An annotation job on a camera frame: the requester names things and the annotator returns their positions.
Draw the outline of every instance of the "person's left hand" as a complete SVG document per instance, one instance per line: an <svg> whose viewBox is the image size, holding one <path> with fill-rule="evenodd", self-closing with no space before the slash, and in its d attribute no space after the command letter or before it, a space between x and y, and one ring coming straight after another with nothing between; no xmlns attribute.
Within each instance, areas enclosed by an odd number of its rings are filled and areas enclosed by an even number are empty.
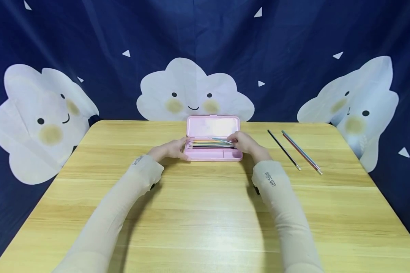
<svg viewBox="0 0 410 273"><path fill-rule="evenodd" d="M184 147L186 141L188 141L187 137L172 140L160 146L153 147L147 154L153 157L153 159L157 162L166 157L180 158L185 161L190 161L190 158L182 152L182 148Z"/></svg>

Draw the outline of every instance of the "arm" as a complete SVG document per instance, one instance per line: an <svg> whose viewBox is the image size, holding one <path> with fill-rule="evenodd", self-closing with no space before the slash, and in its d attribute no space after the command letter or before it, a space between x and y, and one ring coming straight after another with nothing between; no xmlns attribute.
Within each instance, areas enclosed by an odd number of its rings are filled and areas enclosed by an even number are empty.
<svg viewBox="0 0 410 273"><path fill-rule="evenodd" d="M278 230L284 272L323 273L307 219L281 164L243 132L236 132L228 140L254 159L252 182Z"/></svg>
<svg viewBox="0 0 410 273"><path fill-rule="evenodd" d="M65 258L53 273L105 273L123 222L135 201L161 179L165 157L188 160L180 152L187 138L152 148L136 158L105 195Z"/></svg>

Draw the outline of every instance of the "blush cheek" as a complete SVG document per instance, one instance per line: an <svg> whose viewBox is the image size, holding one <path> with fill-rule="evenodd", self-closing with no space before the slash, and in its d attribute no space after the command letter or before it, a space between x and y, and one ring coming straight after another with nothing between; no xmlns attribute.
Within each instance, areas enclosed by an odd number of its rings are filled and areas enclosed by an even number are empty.
<svg viewBox="0 0 410 273"><path fill-rule="evenodd" d="M345 131L350 135L359 135L364 132L366 123L362 118L350 117L346 121L344 127Z"/></svg>
<svg viewBox="0 0 410 273"><path fill-rule="evenodd" d="M182 111L183 105L182 105L181 101L179 101L177 99L170 99L170 100L166 101L165 107L166 107L168 112L171 112L173 114L177 114L177 113Z"/></svg>
<svg viewBox="0 0 410 273"><path fill-rule="evenodd" d="M67 100L67 109L75 116L80 114L79 108L71 100Z"/></svg>
<svg viewBox="0 0 410 273"><path fill-rule="evenodd" d="M339 111L344 105L346 104L346 99L341 99L339 101L337 101L337 103L335 103L330 111L332 114L335 114L337 111Z"/></svg>
<svg viewBox="0 0 410 273"><path fill-rule="evenodd" d="M55 124L48 124L42 127L38 137L44 145L55 146L63 139L62 130Z"/></svg>
<svg viewBox="0 0 410 273"><path fill-rule="evenodd" d="M217 114L219 112L219 103L215 100L207 100L202 104L202 107L207 111L209 114Z"/></svg>

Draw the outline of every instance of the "pencil case lid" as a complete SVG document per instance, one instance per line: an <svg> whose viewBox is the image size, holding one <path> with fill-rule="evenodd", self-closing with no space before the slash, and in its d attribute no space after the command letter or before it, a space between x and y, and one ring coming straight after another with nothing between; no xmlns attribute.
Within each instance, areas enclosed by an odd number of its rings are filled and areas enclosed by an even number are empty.
<svg viewBox="0 0 410 273"><path fill-rule="evenodd" d="M235 116L190 116L187 136L194 138L225 138L240 130L240 119Z"/></svg>

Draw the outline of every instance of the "pink pencil case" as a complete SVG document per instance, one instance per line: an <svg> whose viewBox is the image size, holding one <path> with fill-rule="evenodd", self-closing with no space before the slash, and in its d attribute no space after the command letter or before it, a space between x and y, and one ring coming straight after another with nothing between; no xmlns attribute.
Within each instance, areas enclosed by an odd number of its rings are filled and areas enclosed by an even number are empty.
<svg viewBox="0 0 410 273"><path fill-rule="evenodd" d="M194 140L226 138L240 130L240 119L233 116L190 116L187 118L187 136L184 153L191 161L241 161L243 153L237 149L198 149L190 147Z"/></svg>

